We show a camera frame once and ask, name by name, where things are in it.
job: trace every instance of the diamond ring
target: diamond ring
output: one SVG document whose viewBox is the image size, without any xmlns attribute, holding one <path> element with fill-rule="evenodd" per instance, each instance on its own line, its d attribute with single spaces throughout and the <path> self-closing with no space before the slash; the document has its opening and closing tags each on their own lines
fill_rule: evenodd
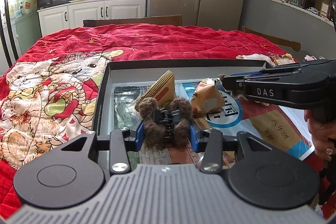
<svg viewBox="0 0 336 224">
<path fill-rule="evenodd" d="M 331 156 L 334 151 L 332 149 L 328 148 L 325 152 L 327 153 L 328 156 Z"/>
</svg>

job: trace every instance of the gray ribbed plate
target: gray ribbed plate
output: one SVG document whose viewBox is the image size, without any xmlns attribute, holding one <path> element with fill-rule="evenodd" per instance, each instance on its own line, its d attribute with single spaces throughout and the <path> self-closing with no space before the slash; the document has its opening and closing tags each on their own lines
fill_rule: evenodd
<svg viewBox="0 0 336 224">
<path fill-rule="evenodd" d="M 253 207 L 235 196 L 219 175 L 206 175 L 194 165 L 138 165 L 129 174 L 112 176 L 101 192 L 86 203 L 60 211 L 24 205 L 8 223 L 320 224 L 324 221 L 308 206 L 288 211 Z"/>
</svg>

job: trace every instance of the wooden chair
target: wooden chair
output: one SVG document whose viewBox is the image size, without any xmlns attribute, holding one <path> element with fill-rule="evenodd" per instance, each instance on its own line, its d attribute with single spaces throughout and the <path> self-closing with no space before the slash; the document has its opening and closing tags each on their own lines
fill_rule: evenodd
<svg viewBox="0 0 336 224">
<path fill-rule="evenodd" d="M 155 24 L 155 25 L 173 25 L 182 26 L 181 15 L 168 15 L 168 16 L 151 16 L 140 18 L 125 18 L 125 19 L 87 19 L 83 20 L 84 27 L 98 27 L 106 25 L 121 25 L 121 24 Z"/>
<path fill-rule="evenodd" d="M 268 35 L 268 34 L 256 32 L 256 31 L 250 30 L 250 29 L 248 29 L 244 26 L 242 27 L 241 31 L 244 32 L 244 33 L 252 33 L 252 34 L 258 35 L 260 37 L 263 37 L 263 38 L 267 39 L 268 41 L 271 41 L 274 44 L 277 44 L 277 45 L 290 47 L 293 50 L 295 50 L 296 52 L 299 52 L 300 49 L 301 49 L 301 43 L 299 43 L 299 42 L 290 41 L 290 40 L 282 39 L 282 38 L 279 38 L 279 37 L 271 36 L 271 35 Z"/>
</svg>

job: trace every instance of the black circular disc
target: black circular disc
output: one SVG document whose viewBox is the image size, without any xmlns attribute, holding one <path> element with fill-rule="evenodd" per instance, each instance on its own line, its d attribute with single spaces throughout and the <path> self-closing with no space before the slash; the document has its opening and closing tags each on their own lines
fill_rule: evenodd
<svg viewBox="0 0 336 224">
<path fill-rule="evenodd" d="M 24 165 L 14 177 L 19 198 L 43 209 L 63 209 L 94 196 L 105 182 L 102 169 L 78 152 L 64 157 L 37 158 Z"/>
<path fill-rule="evenodd" d="M 282 152 L 251 152 L 228 172 L 228 183 L 243 200 L 271 210 L 308 204 L 320 179 L 306 163 Z"/>
</svg>

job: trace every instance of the white cabinet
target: white cabinet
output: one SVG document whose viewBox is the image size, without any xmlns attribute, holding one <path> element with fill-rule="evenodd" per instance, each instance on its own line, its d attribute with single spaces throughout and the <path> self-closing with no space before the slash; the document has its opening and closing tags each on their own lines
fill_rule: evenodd
<svg viewBox="0 0 336 224">
<path fill-rule="evenodd" d="M 146 0 L 105 0 L 105 18 L 137 18 L 146 16 Z"/>
<path fill-rule="evenodd" d="M 104 1 L 87 1 L 68 6 L 71 28 L 83 27 L 85 19 L 104 19 Z"/>
<path fill-rule="evenodd" d="M 55 7 L 39 11 L 42 36 L 70 28 L 68 7 Z"/>
<path fill-rule="evenodd" d="M 147 0 L 88 0 L 39 11 L 42 36 L 83 26 L 85 19 L 117 19 L 146 16 Z"/>
</svg>

